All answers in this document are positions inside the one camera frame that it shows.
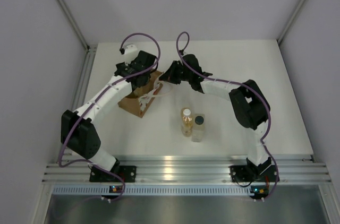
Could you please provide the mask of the jute watermelon canvas bag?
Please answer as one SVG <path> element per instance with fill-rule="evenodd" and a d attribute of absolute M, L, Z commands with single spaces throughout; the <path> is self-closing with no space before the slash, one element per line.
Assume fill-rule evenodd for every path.
<path fill-rule="evenodd" d="M 149 82 L 123 98 L 118 103 L 118 106 L 128 113 L 142 118 L 154 99 L 167 96 L 173 90 L 170 83 L 159 80 L 163 74 L 164 72 L 160 71 L 151 73 Z"/>

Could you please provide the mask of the white cap bottle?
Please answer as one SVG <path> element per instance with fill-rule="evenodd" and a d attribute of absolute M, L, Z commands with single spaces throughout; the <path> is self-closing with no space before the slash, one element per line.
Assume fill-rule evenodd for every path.
<path fill-rule="evenodd" d="M 193 128 L 193 116 L 189 108 L 181 110 L 181 131 L 184 136 L 190 137 Z"/>

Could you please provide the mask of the clear bottle dark cap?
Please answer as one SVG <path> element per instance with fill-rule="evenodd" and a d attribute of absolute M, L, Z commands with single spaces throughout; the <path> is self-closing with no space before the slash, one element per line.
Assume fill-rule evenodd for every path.
<path fill-rule="evenodd" d="M 201 142 L 204 133 L 205 133 L 205 115 L 204 114 L 195 114 L 193 118 L 193 127 L 192 127 L 192 134 L 191 140 L 193 142 Z"/>

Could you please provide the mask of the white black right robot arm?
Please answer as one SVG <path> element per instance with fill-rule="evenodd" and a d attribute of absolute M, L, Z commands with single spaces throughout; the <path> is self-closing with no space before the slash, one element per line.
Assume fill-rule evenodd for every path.
<path fill-rule="evenodd" d="M 173 61 L 160 80 L 171 84 L 185 81 L 194 91 L 231 102 L 236 120 L 249 131 L 246 165 L 233 166 L 234 182 L 263 181 L 269 172 L 275 170 L 265 143 L 271 126 L 270 105 L 254 80 L 239 83 L 213 78 L 211 73 L 202 70 L 194 54 Z"/>

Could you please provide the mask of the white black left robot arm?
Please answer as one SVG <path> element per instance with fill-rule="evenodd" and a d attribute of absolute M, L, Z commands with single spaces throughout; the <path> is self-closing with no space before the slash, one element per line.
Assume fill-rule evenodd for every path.
<path fill-rule="evenodd" d="M 62 115 L 61 143 L 58 156 L 60 167 L 76 162 L 92 164 L 108 181 L 122 180 L 120 162 L 101 145 L 96 125 L 124 97 L 150 80 L 153 67 L 160 56 L 143 50 L 130 63 L 116 64 L 116 71 L 108 83 L 88 102 L 75 111 L 66 110 Z"/>

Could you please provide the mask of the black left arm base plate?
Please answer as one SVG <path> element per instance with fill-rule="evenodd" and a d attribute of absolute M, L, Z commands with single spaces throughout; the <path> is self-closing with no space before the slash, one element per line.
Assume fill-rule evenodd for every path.
<path fill-rule="evenodd" d="M 120 166 L 117 171 L 117 176 L 119 176 L 126 183 L 134 183 L 136 178 L 137 167 L 136 166 Z M 109 183 L 109 182 L 119 182 L 119 180 L 96 167 L 91 168 L 90 182 L 93 183 Z"/>

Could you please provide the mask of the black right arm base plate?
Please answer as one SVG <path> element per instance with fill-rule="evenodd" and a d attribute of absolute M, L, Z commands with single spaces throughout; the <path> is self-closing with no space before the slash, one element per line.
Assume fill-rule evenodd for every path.
<path fill-rule="evenodd" d="M 261 174 L 256 174 L 246 165 L 234 165 L 230 168 L 231 178 L 233 182 L 249 183 L 249 182 L 270 182 L 273 183 L 276 180 L 278 172 L 274 165 L 271 165 Z"/>

